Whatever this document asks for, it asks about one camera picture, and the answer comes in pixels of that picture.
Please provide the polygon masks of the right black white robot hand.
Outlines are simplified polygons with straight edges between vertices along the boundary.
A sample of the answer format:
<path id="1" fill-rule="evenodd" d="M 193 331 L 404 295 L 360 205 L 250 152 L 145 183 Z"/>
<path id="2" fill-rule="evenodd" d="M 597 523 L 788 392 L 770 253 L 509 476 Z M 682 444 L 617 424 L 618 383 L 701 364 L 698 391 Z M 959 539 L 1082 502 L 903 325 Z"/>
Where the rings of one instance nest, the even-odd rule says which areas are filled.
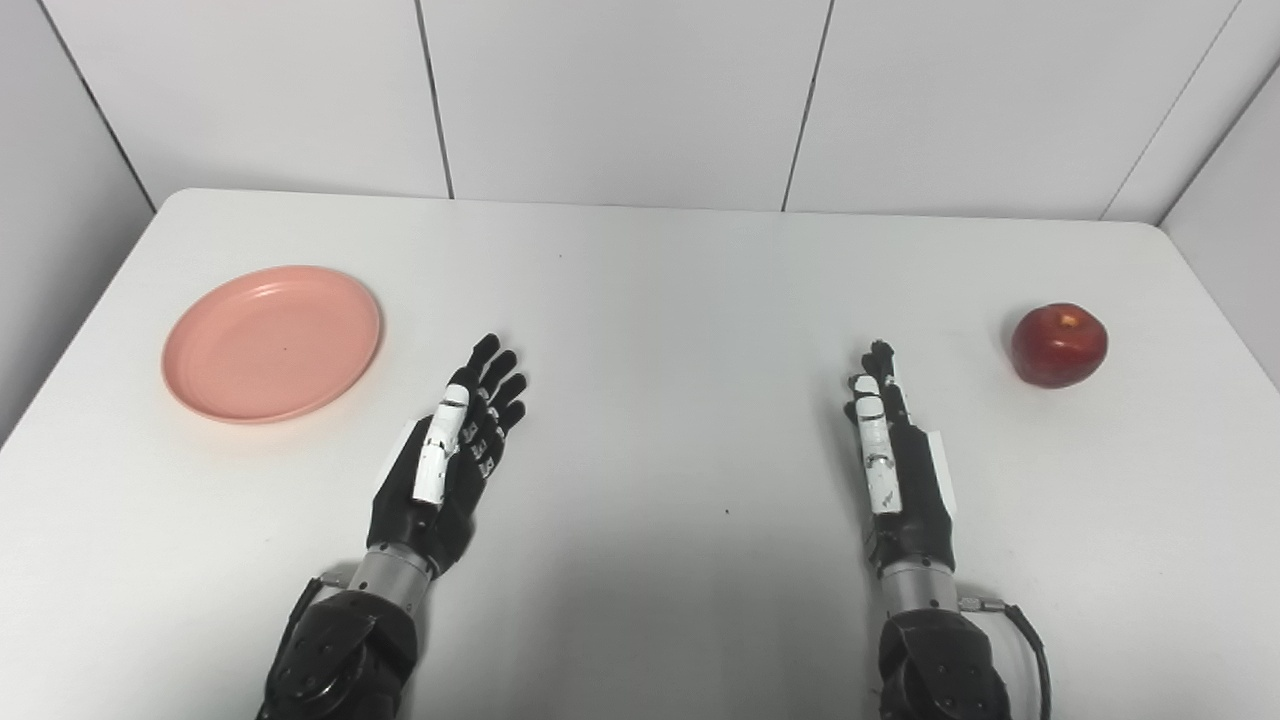
<path id="1" fill-rule="evenodd" d="M 901 562 L 954 571 L 954 520 L 929 436 L 908 410 L 893 347 L 873 341 L 861 372 L 847 382 L 852 398 L 844 413 L 858 436 L 867 483 L 872 566 L 879 577 Z"/>

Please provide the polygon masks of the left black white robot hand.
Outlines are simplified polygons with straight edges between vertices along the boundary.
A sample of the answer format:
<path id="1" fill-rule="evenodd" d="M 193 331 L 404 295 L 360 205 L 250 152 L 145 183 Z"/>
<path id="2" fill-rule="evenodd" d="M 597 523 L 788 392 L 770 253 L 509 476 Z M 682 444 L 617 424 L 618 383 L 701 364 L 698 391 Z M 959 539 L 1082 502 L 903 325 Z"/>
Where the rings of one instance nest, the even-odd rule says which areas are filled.
<path id="1" fill-rule="evenodd" d="M 407 427 L 372 500 L 369 548 L 408 550 L 434 577 L 461 560 L 509 433 L 526 414 L 529 379 L 517 365 L 516 351 L 485 334 L 434 413 Z"/>

